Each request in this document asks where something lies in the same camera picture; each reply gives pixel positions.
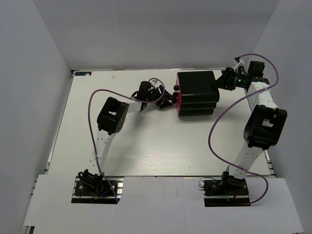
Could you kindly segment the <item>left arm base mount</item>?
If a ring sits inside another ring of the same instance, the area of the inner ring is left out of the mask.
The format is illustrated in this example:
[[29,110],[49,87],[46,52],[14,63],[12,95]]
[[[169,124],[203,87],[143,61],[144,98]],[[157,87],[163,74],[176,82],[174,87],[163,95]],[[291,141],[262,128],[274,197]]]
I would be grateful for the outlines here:
[[73,204],[117,204],[122,195],[122,177],[91,174],[88,170],[76,176],[71,202]]

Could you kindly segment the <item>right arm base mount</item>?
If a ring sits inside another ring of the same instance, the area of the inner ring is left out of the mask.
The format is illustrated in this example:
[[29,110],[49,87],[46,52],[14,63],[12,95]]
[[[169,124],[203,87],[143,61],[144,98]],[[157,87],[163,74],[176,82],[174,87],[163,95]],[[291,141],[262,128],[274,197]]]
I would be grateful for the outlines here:
[[237,179],[223,172],[220,179],[201,178],[199,187],[204,191],[205,207],[250,206],[249,191],[245,179]]

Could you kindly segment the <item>pink bottom drawer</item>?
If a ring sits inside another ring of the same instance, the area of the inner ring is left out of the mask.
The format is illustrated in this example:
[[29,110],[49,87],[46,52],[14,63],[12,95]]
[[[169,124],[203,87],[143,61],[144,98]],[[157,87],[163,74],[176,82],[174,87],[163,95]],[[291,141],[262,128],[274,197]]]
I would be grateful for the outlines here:
[[173,100],[172,100],[172,104],[175,105],[177,115],[179,116],[179,113],[180,113],[180,98],[179,97],[174,97]]

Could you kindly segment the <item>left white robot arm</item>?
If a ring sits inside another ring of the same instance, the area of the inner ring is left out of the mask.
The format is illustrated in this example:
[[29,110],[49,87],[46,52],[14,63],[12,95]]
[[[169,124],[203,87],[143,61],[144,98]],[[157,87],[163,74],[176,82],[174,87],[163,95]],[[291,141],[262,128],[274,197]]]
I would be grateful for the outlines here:
[[[91,103],[94,95],[101,91],[118,95],[126,100],[107,98],[97,117],[97,136],[95,137],[91,124]],[[110,146],[116,134],[121,131],[127,114],[142,112],[148,104],[155,104],[159,109],[163,109],[172,106],[176,101],[177,98],[166,91],[164,83],[158,78],[142,81],[139,89],[130,97],[107,89],[95,90],[90,96],[87,114],[94,151],[85,172],[97,176],[104,173],[102,168]]]

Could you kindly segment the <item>black drawer organizer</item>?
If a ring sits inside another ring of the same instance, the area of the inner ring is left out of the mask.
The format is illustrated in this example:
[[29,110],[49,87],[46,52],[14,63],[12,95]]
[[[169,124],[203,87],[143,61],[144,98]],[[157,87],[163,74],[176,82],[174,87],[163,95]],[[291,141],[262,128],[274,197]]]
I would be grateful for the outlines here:
[[179,117],[212,115],[219,90],[212,87],[213,71],[178,72],[181,98]]

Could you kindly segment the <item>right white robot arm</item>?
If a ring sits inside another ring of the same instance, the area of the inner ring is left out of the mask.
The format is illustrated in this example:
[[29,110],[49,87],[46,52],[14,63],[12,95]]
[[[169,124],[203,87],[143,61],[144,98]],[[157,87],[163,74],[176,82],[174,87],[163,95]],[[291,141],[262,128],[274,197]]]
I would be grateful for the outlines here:
[[281,136],[287,118],[287,111],[278,108],[271,93],[268,79],[263,77],[265,64],[251,61],[248,70],[242,59],[235,59],[235,67],[227,67],[212,84],[214,88],[232,91],[245,90],[251,115],[244,128],[243,146],[220,182],[221,191],[232,194],[247,177],[256,159],[271,146],[275,146]]

